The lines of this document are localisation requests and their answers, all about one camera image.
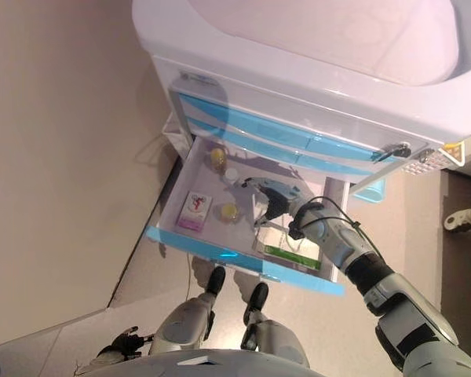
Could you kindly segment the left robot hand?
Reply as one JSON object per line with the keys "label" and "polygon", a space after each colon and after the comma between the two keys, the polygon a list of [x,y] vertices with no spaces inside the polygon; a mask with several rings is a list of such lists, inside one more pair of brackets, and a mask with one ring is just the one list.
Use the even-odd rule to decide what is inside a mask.
{"label": "left robot hand", "polygon": [[131,359],[135,357],[140,357],[142,352],[140,349],[149,343],[152,343],[155,335],[145,335],[140,336],[137,334],[138,326],[132,326],[127,328],[120,335],[118,335],[111,345],[105,346],[97,356],[100,356],[104,353],[118,353],[123,356],[125,359]]}

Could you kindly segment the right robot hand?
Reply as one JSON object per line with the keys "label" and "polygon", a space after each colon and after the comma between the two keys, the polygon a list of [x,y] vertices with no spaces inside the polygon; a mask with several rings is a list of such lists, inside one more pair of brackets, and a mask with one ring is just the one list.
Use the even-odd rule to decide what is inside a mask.
{"label": "right robot hand", "polygon": [[267,200],[267,210],[254,222],[255,228],[267,225],[271,220],[284,214],[289,214],[290,205],[301,196],[301,191],[297,187],[284,186],[263,186],[257,187]]}

